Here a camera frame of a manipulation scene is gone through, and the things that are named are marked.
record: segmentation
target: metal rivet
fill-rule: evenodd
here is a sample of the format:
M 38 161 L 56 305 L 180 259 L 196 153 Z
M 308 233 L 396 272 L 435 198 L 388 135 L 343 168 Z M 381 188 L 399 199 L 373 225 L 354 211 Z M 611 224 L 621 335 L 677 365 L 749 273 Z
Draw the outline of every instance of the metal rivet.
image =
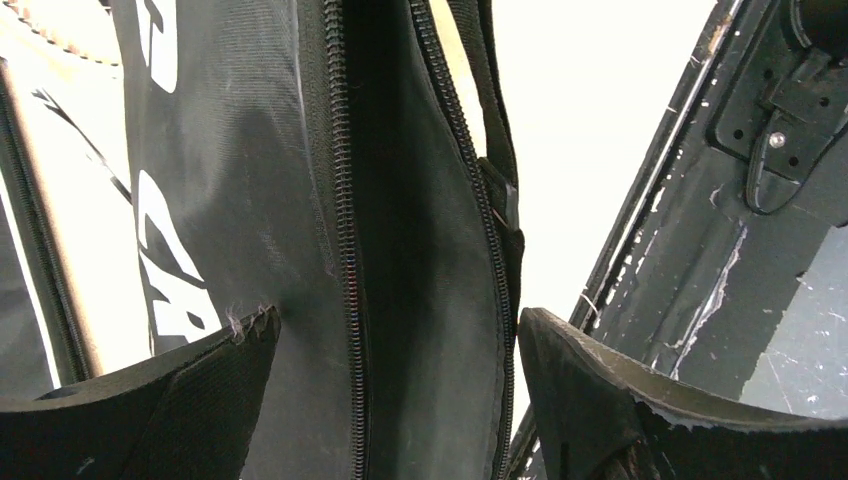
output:
M 769 146 L 771 148 L 781 148 L 786 145 L 786 135 L 782 132 L 774 132 L 769 135 Z

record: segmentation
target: white lettering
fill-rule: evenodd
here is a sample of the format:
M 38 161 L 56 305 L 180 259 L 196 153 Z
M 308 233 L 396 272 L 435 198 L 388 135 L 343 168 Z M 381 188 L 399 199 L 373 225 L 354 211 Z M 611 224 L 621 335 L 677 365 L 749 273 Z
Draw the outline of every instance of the white lettering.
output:
M 177 88 L 177 0 L 136 0 L 141 54 L 150 78 L 168 93 Z
M 203 281 L 197 267 L 177 235 L 165 196 L 150 175 L 141 170 L 138 180 L 138 255 L 150 286 L 158 290 L 167 302 L 153 301 L 153 318 L 159 335 L 183 336 L 189 342 L 199 340 L 219 330 L 222 323 L 209 292 L 171 275 L 156 265 L 142 249 L 147 249 L 147 219 L 159 230 L 165 245 L 176 259 L 182 272 Z M 191 323 L 188 314 L 200 319 L 202 327 Z

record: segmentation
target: black bag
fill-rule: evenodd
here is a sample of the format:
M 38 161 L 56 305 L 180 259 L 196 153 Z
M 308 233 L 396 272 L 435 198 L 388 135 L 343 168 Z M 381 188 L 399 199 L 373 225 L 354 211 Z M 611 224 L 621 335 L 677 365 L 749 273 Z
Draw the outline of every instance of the black bag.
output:
M 241 478 L 503 478 L 523 239 L 489 2 L 451 2 L 486 158 L 425 1 L 113 9 L 155 353 L 280 312 Z

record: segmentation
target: black plastic bracket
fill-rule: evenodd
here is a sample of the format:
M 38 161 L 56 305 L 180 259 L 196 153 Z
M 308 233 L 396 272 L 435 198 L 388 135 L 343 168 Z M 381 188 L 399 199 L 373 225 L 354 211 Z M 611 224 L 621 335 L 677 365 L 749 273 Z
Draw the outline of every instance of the black plastic bracket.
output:
M 749 162 L 745 200 L 758 214 L 795 198 L 848 123 L 848 68 L 834 45 L 811 43 L 821 32 L 804 28 L 805 12 L 772 5 L 713 124 L 718 147 Z

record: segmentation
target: strap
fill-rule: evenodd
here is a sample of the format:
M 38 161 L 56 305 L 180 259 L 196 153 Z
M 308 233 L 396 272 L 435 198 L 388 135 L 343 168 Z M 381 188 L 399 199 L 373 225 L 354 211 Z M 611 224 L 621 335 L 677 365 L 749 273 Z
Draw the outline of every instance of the strap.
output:
M 491 0 L 448 0 L 465 48 L 486 126 L 486 151 L 492 166 L 518 186 L 515 152 L 500 91 Z

